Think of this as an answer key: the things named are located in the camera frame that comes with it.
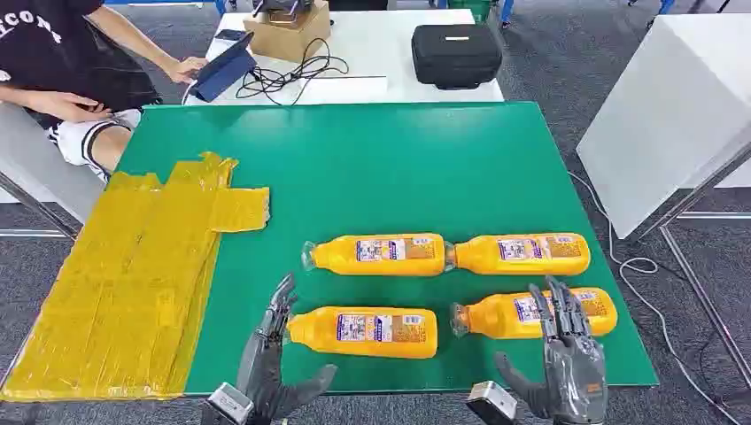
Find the desk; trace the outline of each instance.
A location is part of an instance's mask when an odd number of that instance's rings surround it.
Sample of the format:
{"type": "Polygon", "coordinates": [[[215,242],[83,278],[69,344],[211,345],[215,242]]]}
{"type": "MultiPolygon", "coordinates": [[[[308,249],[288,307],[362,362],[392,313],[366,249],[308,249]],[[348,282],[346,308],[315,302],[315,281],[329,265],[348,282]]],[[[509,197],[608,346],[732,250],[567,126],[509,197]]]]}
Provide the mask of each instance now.
{"type": "MultiPolygon", "coordinates": [[[[221,18],[217,33],[226,28],[244,29],[243,20],[250,16],[250,13],[226,13],[221,18]]],[[[439,90],[436,86],[420,83],[414,76],[411,48],[414,28],[423,24],[472,24],[475,21],[469,10],[332,12],[331,18],[334,20],[334,26],[331,28],[331,37],[327,40],[331,55],[343,58],[349,63],[350,75],[385,76],[388,79],[388,88],[379,93],[366,96],[352,95],[346,99],[317,96],[312,90],[311,93],[307,93],[307,89],[299,104],[503,100],[495,80],[473,90],[439,90]]],[[[231,45],[232,42],[213,39],[206,57],[216,58],[231,45]]],[[[285,60],[254,57],[260,67],[279,72],[287,72],[297,66],[285,60]]],[[[235,93],[239,87],[240,81],[233,84],[212,104],[272,104],[262,94],[247,99],[236,99],[235,93]]],[[[279,103],[290,104],[297,97],[299,90],[300,85],[293,83],[272,96],[279,103]]],[[[189,96],[185,104],[205,103],[189,96]]]]}
{"type": "Polygon", "coordinates": [[[652,365],[546,123],[533,103],[348,104],[149,108],[120,170],[156,172],[203,151],[234,157],[234,187],[271,188],[271,220],[259,232],[224,235],[186,394],[235,381],[245,341],[269,295],[295,273],[296,313],[322,305],[426,307],[439,320],[438,352],[426,360],[312,352],[287,344],[285,380],[326,363],[339,366],[331,390],[467,390],[501,382],[492,364],[508,352],[528,376],[543,374],[541,340],[456,339],[449,305],[496,292],[525,291],[541,276],[481,276],[455,270],[431,278],[305,272],[303,242],[341,235],[432,231],[454,242],[482,234],[571,231],[592,264],[571,286],[598,286],[613,298],[618,324],[601,338],[608,382],[655,385],[652,365]]]}

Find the metal table leg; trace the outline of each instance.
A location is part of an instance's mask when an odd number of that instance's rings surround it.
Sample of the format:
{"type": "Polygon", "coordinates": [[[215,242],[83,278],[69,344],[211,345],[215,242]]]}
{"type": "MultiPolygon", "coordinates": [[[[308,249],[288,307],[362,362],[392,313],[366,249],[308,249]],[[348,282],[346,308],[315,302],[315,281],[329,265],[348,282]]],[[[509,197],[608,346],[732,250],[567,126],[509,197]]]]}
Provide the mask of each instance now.
{"type": "Polygon", "coordinates": [[[707,0],[694,0],[691,7],[688,8],[688,13],[699,13],[699,10],[707,0]]]}
{"type": "Polygon", "coordinates": [[[751,212],[687,211],[678,215],[679,220],[751,220],[751,212]]]}
{"type": "Polygon", "coordinates": [[[727,5],[728,5],[729,3],[730,3],[730,0],[725,0],[725,1],[724,1],[724,3],[723,3],[723,5],[722,5],[722,6],[720,6],[720,8],[719,8],[719,9],[717,9],[717,13],[722,13],[722,12],[723,12],[723,11],[725,10],[725,7],[727,7],[727,5]]]}
{"type": "Polygon", "coordinates": [[[730,175],[739,166],[745,164],[746,161],[748,161],[750,158],[751,143],[747,143],[746,146],[743,146],[740,150],[738,150],[735,155],[727,160],[727,162],[717,168],[714,173],[710,174],[706,179],[704,179],[704,182],[696,186],[696,188],[689,192],[688,195],[678,201],[678,203],[670,208],[670,210],[667,211],[662,217],[657,219],[657,221],[655,221],[652,226],[647,228],[647,230],[645,230],[644,233],[639,236],[639,239],[642,239],[649,232],[655,230],[656,228],[661,228],[670,224],[671,221],[676,219],[679,215],[685,213],[694,204],[699,202],[702,197],[704,197],[710,190],[714,189],[717,184],[725,179],[725,177],[730,175]]]}
{"type": "Polygon", "coordinates": [[[685,259],[683,252],[678,247],[677,241],[670,233],[667,226],[661,226],[660,233],[662,233],[662,237],[665,239],[665,242],[668,243],[670,250],[673,252],[673,255],[675,256],[678,264],[683,270],[683,273],[685,274],[689,283],[691,283],[691,287],[696,293],[696,297],[701,302],[701,307],[704,308],[704,312],[707,313],[709,320],[712,321],[712,325],[720,335],[725,349],[727,349],[728,353],[730,353],[732,361],[738,367],[740,374],[743,376],[743,381],[746,383],[746,386],[751,389],[751,368],[748,367],[746,359],[743,358],[743,355],[740,353],[738,346],[735,344],[735,340],[732,339],[730,330],[728,330],[727,325],[725,325],[723,321],[723,318],[720,317],[720,314],[715,308],[715,305],[709,299],[707,291],[705,291],[704,287],[701,286],[699,278],[696,277],[696,273],[694,273],[691,269],[691,265],[688,264],[688,261],[685,259]]]}
{"type": "MultiPolygon", "coordinates": [[[[60,234],[62,234],[63,236],[67,236],[73,240],[75,240],[75,238],[78,236],[78,232],[74,228],[68,226],[68,224],[65,223],[60,218],[60,216],[55,214],[54,211],[48,208],[47,205],[42,204],[41,202],[34,199],[34,197],[29,195],[18,184],[16,184],[14,181],[12,181],[7,175],[3,174],[2,172],[0,172],[0,189],[4,189],[6,192],[11,194],[12,197],[15,197],[16,199],[18,199],[23,205],[25,205],[26,207],[28,207],[35,213],[42,215],[47,220],[51,221],[51,223],[56,228],[58,228],[58,230],[60,231],[60,234]]],[[[10,234],[10,233],[13,233],[14,231],[16,230],[4,230],[4,233],[10,234]]],[[[24,231],[27,232],[26,236],[31,236],[31,233],[29,232],[34,232],[34,231],[25,230],[25,229],[24,231]]],[[[49,232],[42,232],[42,233],[46,233],[46,236],[43,236],[43,237],[50,237],[49,232]]]]}

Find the black cable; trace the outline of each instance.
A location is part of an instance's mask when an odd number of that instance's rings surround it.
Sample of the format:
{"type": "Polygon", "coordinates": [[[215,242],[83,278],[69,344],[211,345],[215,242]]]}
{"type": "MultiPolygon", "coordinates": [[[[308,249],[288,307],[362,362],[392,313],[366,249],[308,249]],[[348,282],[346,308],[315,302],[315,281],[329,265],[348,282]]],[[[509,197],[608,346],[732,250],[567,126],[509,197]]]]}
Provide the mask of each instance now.
{"type": "Polygon", "coordinates": [[[268,100],[270,100],[274,104],[282,105],[279,102],[275,101],[270,96],[270,94],[282,90],[287,84],[305,78],[307,79],[307,81],[299,91],[298,96],[295,98],[295,101],[290,104],[293,105],[296,104],[298,100],[300,100],[300,98],[303,96],[303,92],[305,92],[308,83],[313,78],[316,78],[322,73],[325,73],[329,70],[336,71],[340,74],[347,74],[350,72],[350,66],[349,64],[347,64],[346,60],[336,56],[331,56],[331,48],[329,47],[329,44],[326,42],[326,40],[323,40],[322,38],[314,38],[309,44],[307,44],[305,51],[303,52],[303,57],[300,60],[300,65],[296,66],[294,69],[287,73],[280,73],[273,69],[261,68],[260,66],[253,67],[253,69],[248,71],[243,76],[243,82],[240,85],[240,88],[237,89],[235,98],[247,99],[248,97],[254,97],[263,93],[268,98],[268,100]],[[315,42],[319,41],[323,43],[324,46],[326,46],[326,54],[312,56],[309,58],[308,50],[310,50],[311,46],[313,46],[315,42]],[[341,62],[342,64],[344,64],[345,69],[333,66],[331,64],[332,61],[341,62]],[[253,81],[247,81],[248,76],[251,76],[253,78],[253,81]]]}
{"type": "MultiPolygon", "coordinates": [[[[629,252],[630,255],[634,256],[633,251],[631,249],[629,249],[628,252],[629,252]]],[[[673,276],[675,276],[676,278],[678,278],[683,283],[689,283],[688,279],[684,276],[684,274],[682,272],[679,272],[679,271],[674,270],[674,269],[672,269],[670,267],[667,267],[663,263],[661,263],[660,261],[658,261],[656,259],[653,259],[653,261],[654,261],[655,264],[657,264],[660,267],[661,270],[672,274],[673,276]]],[[[651,336],[650,333],[647,331],[647,329],[644,326],[642,326],[640,323],[638,323],[637,321],[634,321],[634,324],[636,324],[637,328],[639,328],[639,329],[641,329],[643,331],[643,335],[649,335],[649,336],[651,336]]],[[[673,357],[675,360],[677,360],[678,362],[680,362],[685,368],[687,368],[688,370],[694,372],[696,375],[698,375],[701,378],[701,380],[707,386],[708,395],[709,395],[710,398],[712,398],[719,405],[726,406],[726,404],[723,402],[722,396],[719,395],[719,394],[717,394],[715,386],[712,385],[712,383],[707,379],[707,375],[706,375],[706,373],[704,371],[704,364],[703,364],[704,352],[707,350],[707,348],[709,347],[709,345],[712,343],[712,341],[714,340],[715,336],[719,336],[719,333],[717,332],[716,329],[713,328],[713,329],[711,329],[711,332],[710,332],[709,336],[707,337],[707,339],[702,343],[701,348],[697,351],[699,353],[699,360],[697,361],[697,363],[698,363],[697,366],[699,367],[699,370],[696,370],[695,368],[690,367],[688,365],[687,361],[685,361],[684,359],[681,359],[680,357],[678,357],[678,356],[674,355],[672,352],[670,352],[670,350],[668,350],[668,347],[664,343],[664,341],[661,338],[658,338],[658,339],[659,339],[660,342],[663,343],[663,344],[660,344],[660,346],[671,357],[673,357]]]]}

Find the white table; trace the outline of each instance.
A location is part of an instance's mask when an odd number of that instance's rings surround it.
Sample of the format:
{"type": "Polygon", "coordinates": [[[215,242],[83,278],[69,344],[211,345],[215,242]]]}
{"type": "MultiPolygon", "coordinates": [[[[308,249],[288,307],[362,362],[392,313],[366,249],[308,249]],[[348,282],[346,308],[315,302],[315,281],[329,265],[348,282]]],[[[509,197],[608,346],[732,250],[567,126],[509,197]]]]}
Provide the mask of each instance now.
{"type": "MultiPolygon", "coordinates": [[[[751,14],[656,19],[577,146],[619,237],[751,143],[749,41],[751,14]]],[[[738,186],[751,164],[718,184],[738,186]]]]}
{"type": "MultiPolygon", "coordinates": [[[[217,33],[222,29],[244,29],[243,21],[250,13],[225,14],[217,33]]],[[[368,11],[332,12],[334,26],[327,40],[331,55],[347,61],[349,75],[385,77],[366,79],[354,88],[351,81],[339,79],[341,86],[323,87],[312,80],[299,104],[351,104],[351,103],[400,103],[400,102],[499,102],[503,101],[498,83],[493,80],[473,90],[439,90],[433,85],[422,84],[414,75],[411,40],[415,27],[423,24],[472,24],[475,22],[469,10],[428,11],[368,11]]],[[[206,53],[208,59],[216,58],[232,42],[213,39],[206,53]]],[[[321,47],[315,54],[322,54],[321,47]]],[[[253,55],[260,67],[285,73],[297,64],[274,58],[253,55]]],[[[336,76],[336,73],[325,75],[336,76]]],[[[212,104],[272,104],[263,94],[247,99],[236,99],[240,86],[237,81],[212,104]]],[[[292,83],[271,95],[281,104],[290,104],[297,97],[301,84],[292,83]]],[[[188,96],[185,104],[205,104],[188,96]]]]}

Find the cardboard box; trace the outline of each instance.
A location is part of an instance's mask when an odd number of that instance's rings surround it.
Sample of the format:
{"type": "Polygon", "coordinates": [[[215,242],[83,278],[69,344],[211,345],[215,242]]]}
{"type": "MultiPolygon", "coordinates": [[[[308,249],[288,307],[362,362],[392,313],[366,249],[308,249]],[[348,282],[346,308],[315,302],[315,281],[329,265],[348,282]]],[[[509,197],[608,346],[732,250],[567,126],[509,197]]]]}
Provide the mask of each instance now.
{"type": "MultiPolygon", "coordinates": [[[[306,47],[316,38],[327,39],[331,34],[329,2],[316,0],[309,12],[300,13],[293,25],[272,24],[262,13],[260,19],[246,19],[245,30],[255,33],[251,41],[253,54],[270,56],[299,63],[306,47]]],[[[310,58],[321,47],[314,42],[307,51],[310,58]]]]}

